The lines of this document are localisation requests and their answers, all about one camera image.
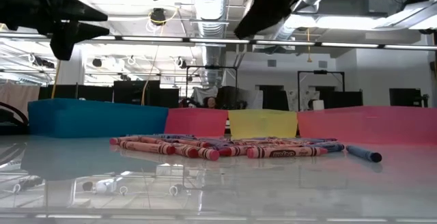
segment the blue crayon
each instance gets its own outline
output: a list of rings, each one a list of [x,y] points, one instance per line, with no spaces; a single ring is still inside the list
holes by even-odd
[[[325,148],[328,150],[328,152],[341,152],[342,150],[344,150],[344,145],[340,144],[340,143],[332,143],[329,145],[307,145],[308,147],[313,147],[313,148]]]
[[[374,163],[379,163],[382,160],[381,154],[357,146],[348,145],[346,146],[346,150],[354,156],[361,157]]]

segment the blue block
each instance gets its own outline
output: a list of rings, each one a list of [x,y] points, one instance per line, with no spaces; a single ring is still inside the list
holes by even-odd
[[[75,99],[29,103],[33,135],[56,138],[118,137],[162,133],[168,108]]]

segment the crayon wrapper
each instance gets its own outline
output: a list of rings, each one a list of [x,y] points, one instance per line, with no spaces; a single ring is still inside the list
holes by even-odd
[[[170,145],[156,145],[156,144],[148,144],[148,143],[132,142],[132,141],[122,141],[120,143],[120,147],[127,150],[151,152],[151,153],[158,153],[158,154],[173,154],[175,151],[174,147]]]

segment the silver ductwork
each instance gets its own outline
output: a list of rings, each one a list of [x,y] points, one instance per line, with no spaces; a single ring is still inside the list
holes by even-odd
[[[225,15],[226,0],[195,0],[197,19],[199,20],[222,20]],[[223,23],[199,23],[199,33],[203,38],[222,38],[225,35]],[[218,46],[203,46],[202,59],[205,66],[222,66],[225,63],[225,48]],[[208,85],[216,85],[216,72],[207,71]]]
[[[297,12],[303,8],[316,5],[321,0],[299,0],[296,5],[293,7],[293,12]],[[293,28],[293,21],[295,20],[294,15],[290,15],[287,20],[284,22],[284,24],[279,28],[279,30],[274,34],[273,38],[274,40],[288,40],[290,36],[292,36],[294,30],[296,28]]]

